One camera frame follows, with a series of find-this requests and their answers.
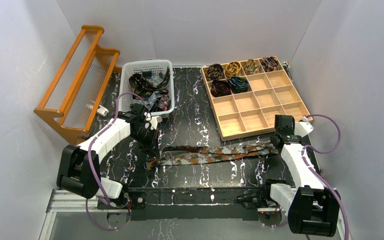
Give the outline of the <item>wooden compartment tray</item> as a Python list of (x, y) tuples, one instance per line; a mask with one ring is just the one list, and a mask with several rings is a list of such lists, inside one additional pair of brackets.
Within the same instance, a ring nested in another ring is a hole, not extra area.
[[(204, 86), (208, 93), (210, 105), (222, 141), (251, 137), (275, 130), (275, 115), (290, 115), (295, 121), (309, 115), (309, 110), (304, 104), (288, 72), (288, 63), (279, 62), (279, 70), (265, 72), (262, 58), (251, 58), (259, 64), (259, 73), (246, 75), (244, 65), (247, 60), (237, 61), (241, 64), (239, 77), (246, 78), (249, 82), (247, 92), (232, 93), (230, 95), (213, 97), (210, 90), (213, 81), (208, 81), (206, 73), (208, 66), (201, 68)], [(228, 63), (221, 64), (225, 75)]]

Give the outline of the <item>orange grey patterned tie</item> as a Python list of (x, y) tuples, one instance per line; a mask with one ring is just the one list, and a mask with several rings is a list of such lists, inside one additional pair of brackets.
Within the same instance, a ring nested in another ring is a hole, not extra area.
[(146, 162), (147, 170), (158, 166), (213, 164), (279, 154), (279, 150), (270, 141), (241, 146), (167, 146), (161, 152), (180, 152), (180, 155), (154, 157)]

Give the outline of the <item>white plastic basket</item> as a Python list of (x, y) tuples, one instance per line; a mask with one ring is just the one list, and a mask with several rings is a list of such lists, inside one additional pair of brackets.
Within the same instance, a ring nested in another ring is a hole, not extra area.
[(175, 108), (174, 70), (166, 59), (128, 62), (122, 66), (117, 110), (127, 112), (134, 103), (145, 103), (153, 116), (167, 119)]

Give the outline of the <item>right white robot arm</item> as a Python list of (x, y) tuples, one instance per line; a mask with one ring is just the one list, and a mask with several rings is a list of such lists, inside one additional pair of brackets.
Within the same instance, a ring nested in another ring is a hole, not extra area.
[(339, 195), (322, 181), (309, 160), (310, 145), (303, 142), (303, 137), (313, 129), (308, 116), (295, 121), (291, 115), (275, 115), (270, 142), (280, 151), (294, 186), (284, 180), (268, 179), (261, 190), (246, 191), (234, 203), (256, 208), (259, 201), (271, 201), (277, 210), (284, 211), (292, 233), (333, 237), (340, 211)]

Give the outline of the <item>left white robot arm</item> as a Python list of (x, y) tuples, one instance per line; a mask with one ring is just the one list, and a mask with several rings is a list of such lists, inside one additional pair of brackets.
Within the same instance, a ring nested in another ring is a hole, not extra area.
[(151, 157), (159, 157), (159, 117), (135, 103), (130, 111), (120, 111), (100, 131), (88, 140), (67, 145), (61, 154), (56, 185), (85, 199), (116, 200), (123, 191), (120, 182), (103, 178), (102, 160), (124, 139), (131, 137), (142, 145)]

